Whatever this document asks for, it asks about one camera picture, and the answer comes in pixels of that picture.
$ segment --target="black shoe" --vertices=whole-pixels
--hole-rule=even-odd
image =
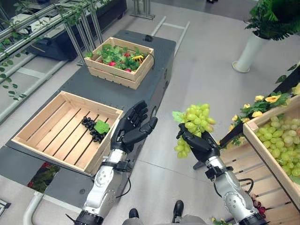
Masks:
[[[129,218],[139,218],[139,213],[136,209],[131,209],[129,211]]]
[[[173,219],[172,219],[172,223],[175,223],[175,218],[176,218],[176,217],[182,217],[183,207],[184,207],[184,204],[183,204],[183,201],[182,201],[182,200],[178,200],[178,201],[175,203],[174,211],[173,211]]]

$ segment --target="green plant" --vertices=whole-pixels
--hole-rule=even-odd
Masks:
[[[246,29],[258,37],[278,41],[300,31],[299,0],[259,0],[250,14]]]

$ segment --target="grape leaf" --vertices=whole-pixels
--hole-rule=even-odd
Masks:
[[[176,122],[179,122],[179,123],[183,122],[183,113],[182,112],[173,111],[172,115]]]
[[[96,131],[98,131],[100,134],[107,133],[109,131],[109,124],[108,123],[104,123],[101,120],[98,120],[96,122],[96,125],[94,126],[94,129]]]
[[[296,184],[300,184],[300,177],[294,177],[293,175],[290,175],[289,177]]]

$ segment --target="fruit display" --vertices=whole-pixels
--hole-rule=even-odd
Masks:
[[[192,134],[201,137],[204,131],[212,132],[216,121],[209,117],[210,105],[191,105],[186,112],[173,112],[174,120],[179,123],[185,123],[185,127]],[[177,146],[174,148],[177,151],[178,158],[185,158],[191,152],[191,148],[182,137],[177,141]]]
[[[291,180],[300,184],[300,119],[272,116],[255,134]]]

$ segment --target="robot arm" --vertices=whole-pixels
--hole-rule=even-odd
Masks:
[[[82,212],[73,220],[75,225],[101,225],[108,215],[115,202],[122,173],[131,169],[126,161],[127,154],[133,150],[135,143],[145,139],[156,126],[156,117],[141,126],[147,118],[147,111],[147,104],[141,101],[119,121],[111,138],[111,152],[95,176],[94,186]]]
[[[267,224],[253,206],[251,197],[240,187],[233,168],[226,166],[220,158],[220,151],[213,137],[204,132],[202,138],[190,133],[183,123],[179,124],[180,136],[191,146],[195,157],[206,164],[207,177],[214,183],[216,193],[223,198],[226,209],[240,225]]]

